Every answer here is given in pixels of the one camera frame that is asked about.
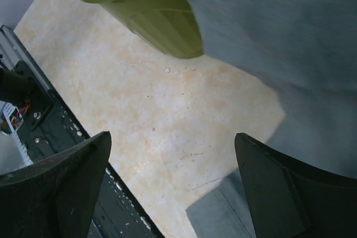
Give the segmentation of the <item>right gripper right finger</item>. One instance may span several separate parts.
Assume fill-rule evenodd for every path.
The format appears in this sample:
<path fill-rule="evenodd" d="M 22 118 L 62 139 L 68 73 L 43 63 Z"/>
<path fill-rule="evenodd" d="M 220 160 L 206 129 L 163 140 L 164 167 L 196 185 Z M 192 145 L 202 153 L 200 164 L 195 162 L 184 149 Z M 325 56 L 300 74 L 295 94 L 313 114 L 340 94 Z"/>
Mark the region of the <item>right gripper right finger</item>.
<path fill-rule="evenodd" d="M 256 237 L 356 237 L 356 180 L 303 163 L 245 133 L 235 152 Z"/>

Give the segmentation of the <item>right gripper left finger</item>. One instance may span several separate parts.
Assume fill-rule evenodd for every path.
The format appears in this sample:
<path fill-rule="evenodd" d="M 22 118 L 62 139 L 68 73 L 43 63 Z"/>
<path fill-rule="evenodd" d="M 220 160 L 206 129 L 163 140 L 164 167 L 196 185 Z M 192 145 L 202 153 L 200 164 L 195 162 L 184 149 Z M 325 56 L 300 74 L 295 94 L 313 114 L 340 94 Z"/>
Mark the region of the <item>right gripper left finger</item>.
<path fill-rule="evenodd" d="M 87 237 L 111 145 L 101 132 L 1 175 L 1 237 Z"/>

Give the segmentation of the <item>grey shirt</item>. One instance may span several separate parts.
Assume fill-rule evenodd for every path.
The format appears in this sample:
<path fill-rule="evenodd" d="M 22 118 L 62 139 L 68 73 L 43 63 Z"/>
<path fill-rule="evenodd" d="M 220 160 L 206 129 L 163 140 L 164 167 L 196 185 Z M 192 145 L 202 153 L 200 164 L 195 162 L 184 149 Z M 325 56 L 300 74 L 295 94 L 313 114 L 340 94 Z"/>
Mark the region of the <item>grey shirt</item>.
<path fill-rule="evenodd" d="M 356 0 L 188 0 L 205 53 L 274 90 L 266 146 L 356 180 Z M 256 237 L 239 166 L 186 210 L 198 237 Z"/>

